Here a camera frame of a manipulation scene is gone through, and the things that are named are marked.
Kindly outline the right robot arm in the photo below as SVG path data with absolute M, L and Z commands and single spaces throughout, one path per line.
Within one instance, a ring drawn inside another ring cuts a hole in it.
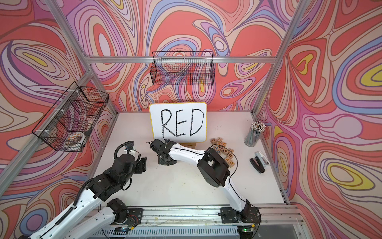
M 228 163 L 214 148 L 197 150 L 167 139 L 155 139 L 148 144 L 157 154 L 160 165 L 173 165 L 179 161 L 194 165 L 209 185 L 222 189 L 232 209 L 230 213 L 221 213 L 227 220 L 235 218 L 244 223 L 249 219 L 252 205 L 241 198 L 231 181 Z

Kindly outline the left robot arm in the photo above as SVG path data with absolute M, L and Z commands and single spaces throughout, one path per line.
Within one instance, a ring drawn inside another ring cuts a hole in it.
M 113 164 L 102 174 L 87 180 L 80 188 L 74 202 L 46 226 L 29 236 L 31 239 L 86 239 L 103 227 L 133 220 L 133 227 L 140 222 L 131 216 L 120 199 L 110 199 L 127 190 L 134 174 L 146 171 L 146 157 L 134 149 L 134 141 L 119 145 L 114 151 Z

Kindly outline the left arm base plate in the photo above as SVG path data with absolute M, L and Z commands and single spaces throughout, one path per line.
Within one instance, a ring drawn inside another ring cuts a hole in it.
M 143 211 L 143 208 L 124 209 L 116 214 L 114 222 L 116 224 L 137 226 L 141 224 Z

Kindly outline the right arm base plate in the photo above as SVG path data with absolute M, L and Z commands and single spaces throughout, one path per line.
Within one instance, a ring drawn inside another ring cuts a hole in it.
M 250 207 L 242 212 L 238 212 L 230 207 L 222 207 L 218 215 L 224 224 L 251 223 L 256 225 L 262 222 L 261 214 L 257 207 Z

